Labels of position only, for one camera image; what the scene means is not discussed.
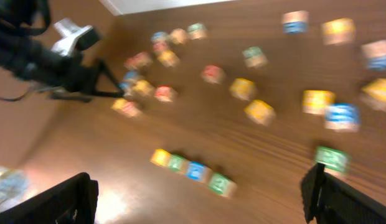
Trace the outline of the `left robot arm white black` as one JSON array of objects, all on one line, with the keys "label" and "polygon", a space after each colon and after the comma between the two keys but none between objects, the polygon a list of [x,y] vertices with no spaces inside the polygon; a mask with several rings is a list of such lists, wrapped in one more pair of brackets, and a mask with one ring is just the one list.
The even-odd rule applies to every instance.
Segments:
[{"label": "left robot arm white black", "polygon": [[94,96],[124,96],[102,59],[96,59],[92,67],[82,63],[82,52],[100,40],[94,27],[79,27],[68,18],[62,19],[54,25],[62,38],[48,49],[34,37],[50,25],[48,1],[0,1],[0,67],[30,82],[30,91],[49,92],[53,100],[88,103]]}]

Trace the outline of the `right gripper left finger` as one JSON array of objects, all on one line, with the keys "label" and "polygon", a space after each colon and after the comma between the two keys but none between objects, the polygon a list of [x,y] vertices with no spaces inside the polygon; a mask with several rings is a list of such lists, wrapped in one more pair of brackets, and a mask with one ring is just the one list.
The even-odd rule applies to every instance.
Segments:
[{"label": "right gripper left finger", "polygon": [[0,223],[94,224],[99,186],[86,172],[0,213]]}]

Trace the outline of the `blue P block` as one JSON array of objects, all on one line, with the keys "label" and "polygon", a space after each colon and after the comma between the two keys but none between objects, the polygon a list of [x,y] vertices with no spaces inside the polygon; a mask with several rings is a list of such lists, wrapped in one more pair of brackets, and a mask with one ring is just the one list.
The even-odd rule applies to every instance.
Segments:
[{"label": "blue P block", "polygon": [[211,174],[212,170],[204,164],[190,161],[187,165],[185,176],[188,179],[206,184],[209,181]]}]

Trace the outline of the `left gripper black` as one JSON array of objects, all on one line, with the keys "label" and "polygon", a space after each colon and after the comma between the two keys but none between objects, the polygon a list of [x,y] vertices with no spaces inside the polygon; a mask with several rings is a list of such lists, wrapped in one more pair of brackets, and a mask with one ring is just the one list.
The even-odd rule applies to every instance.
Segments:
[{"label": "left gripper black", "polygon": [[[94,61],[92,66],[82,65],[82,61],[75,58],[63,59],[52,67],[60,85],[50,91],[51,100],[82,101],[88,103],[94,96],[107,98],[122,98],[125,91],[120,82],[102,59]],[[116,92],[98,91],[96,85],[100,76],[104,76],[118,90]]]}]

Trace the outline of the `yellow C block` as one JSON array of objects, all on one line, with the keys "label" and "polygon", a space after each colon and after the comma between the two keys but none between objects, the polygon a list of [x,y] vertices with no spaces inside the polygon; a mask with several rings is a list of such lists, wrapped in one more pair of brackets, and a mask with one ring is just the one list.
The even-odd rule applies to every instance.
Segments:
[{"label": "yellow C block", "polygon": [[166,167],[168,165],[171,154],[164,149],[156,149],[150,159],[150,162],[160,166]]}]

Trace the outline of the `green V block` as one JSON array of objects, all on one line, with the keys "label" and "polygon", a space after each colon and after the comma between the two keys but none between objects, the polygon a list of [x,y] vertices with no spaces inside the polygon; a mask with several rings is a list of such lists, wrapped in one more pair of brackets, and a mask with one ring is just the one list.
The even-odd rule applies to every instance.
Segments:
[{"label": "green V block", "polygon": [[190,161],[185,157],[179,156],[177,154],[171,154],[167,163],[167,168],[173,172],[184,175],[189,163]]}]

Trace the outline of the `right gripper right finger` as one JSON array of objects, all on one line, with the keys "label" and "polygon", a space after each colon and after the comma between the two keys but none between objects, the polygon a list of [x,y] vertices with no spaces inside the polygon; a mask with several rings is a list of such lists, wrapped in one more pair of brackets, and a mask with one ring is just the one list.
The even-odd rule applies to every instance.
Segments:
[{"label": "right gripper right finger", "polygon": [[317,163],[301,181],[306,223],[386,224],[386,206],[324,170]]}]

